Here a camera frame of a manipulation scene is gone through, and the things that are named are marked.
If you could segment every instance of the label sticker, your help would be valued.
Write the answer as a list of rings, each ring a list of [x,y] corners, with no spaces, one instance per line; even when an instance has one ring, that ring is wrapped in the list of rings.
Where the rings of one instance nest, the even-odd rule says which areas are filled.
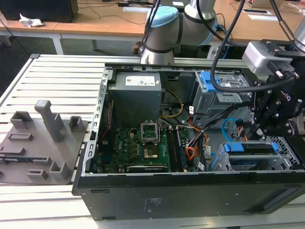
[[[205,153],[208,154],[208,155],[211,155],[211,147],[206,146],[205,149],[206,149]]]
[[[194,114],[194,107],[193,107],[193,106],[190,106],[190,107],[189,107],[189,110],[190,110],[190,114],[193,115],[193,114]]]
[[[147,198],[144,202],[144,212],[150,213],[158,211],[162,204],[162,198]]]
[[[184,6],[183,2],[180,1],[173,1],[174,6]]]
[[[126,86],[155,86],[154,76],[129,75],[126,77]]]
[[[204,171],[204,165],[201,162],[198,162],[198,168]]]

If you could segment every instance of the black connector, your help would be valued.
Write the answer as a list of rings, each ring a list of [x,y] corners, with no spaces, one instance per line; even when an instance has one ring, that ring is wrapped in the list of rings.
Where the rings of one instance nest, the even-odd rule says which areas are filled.
[[[240,127],[244,125],[244,121],[241,118],[239,118],[235,121],[235,124],[237,127]]]
[[[96,132],[94,132],[93,130],[91,130],[90,141],[94,141],[95,138],[96,138]]]
[[[119,1],[118,2],[118,6],[119,7],[126,7],[126,6],[129,6],[129,2],[125,2],[125,1]]]

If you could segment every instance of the red wire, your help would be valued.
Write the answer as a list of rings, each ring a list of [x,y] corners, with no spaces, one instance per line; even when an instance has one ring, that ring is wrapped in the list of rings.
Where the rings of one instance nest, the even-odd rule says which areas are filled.
[[[108,124],[107,124],[107,129],[105,131],[105,133],[103,134],[101,141],[104,139],[104,137],[107,134],[107,131],[109,130],[109,126],[110,126],[110,108],[111,108],[111,102],[109,103],[109,109],[108,109]]]

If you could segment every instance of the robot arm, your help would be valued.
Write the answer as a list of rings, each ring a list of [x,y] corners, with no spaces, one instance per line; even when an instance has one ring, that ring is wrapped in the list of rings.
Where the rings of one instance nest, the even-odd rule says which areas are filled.
[[[295,80],[285,86],[252,93],[250,110],[254,113],[248,126],[249,139],[268,136],[305,135],[305,46],[303,40],[305,20],[294,37],[286,41],[262,40],[250,42],[243,60],[255,74],[267,74],[266,84],[280,82],[289,77]]]
[[[209,26],[216,30],[217,18],[213,10],[215,0],[200,0],[200,9]],[[202,23],[196,0],[185,6],[184,13],[174,7],[161,6],[152,22],[144,50],[143,64],[174,64],[173,46],[176,44],[205,45],[213,35]]]

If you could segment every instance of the white paper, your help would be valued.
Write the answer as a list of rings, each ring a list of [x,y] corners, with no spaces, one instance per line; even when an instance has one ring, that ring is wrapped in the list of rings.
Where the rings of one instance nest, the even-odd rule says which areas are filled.
[[[252,20],[277,21],[276,16],[248,15]]]
[[[190,110],[190,114],[193,115],[193,114],[194,114],[194,107],[193,107],[193,106],[190,106],[190,107],[189,107],[189,110]]]
[[[151,11],[150,8],[144,7],[124,7],[123,11],[125,12],[139,12],[139,13],[148,13]]]
[[[30,19],[23,17],[22,14],[20,13],[20,19],[19,21],[26,27],[32,27],[32,26],[41,26],[43,23],[41,22],[40,19]]]
[[[126,77],[126,86],[155,86],[154,76],[129,75]]]
[[[180,1],[173,1],[174,6],[184,6],[183,2]]]
[[[201,162],[198,162],[198,168],[204,171],[204,165]]]
[[[205,149],[206,149],[205,153],[208,154],[208,155],[211,155],[211,147],[206,146]]]

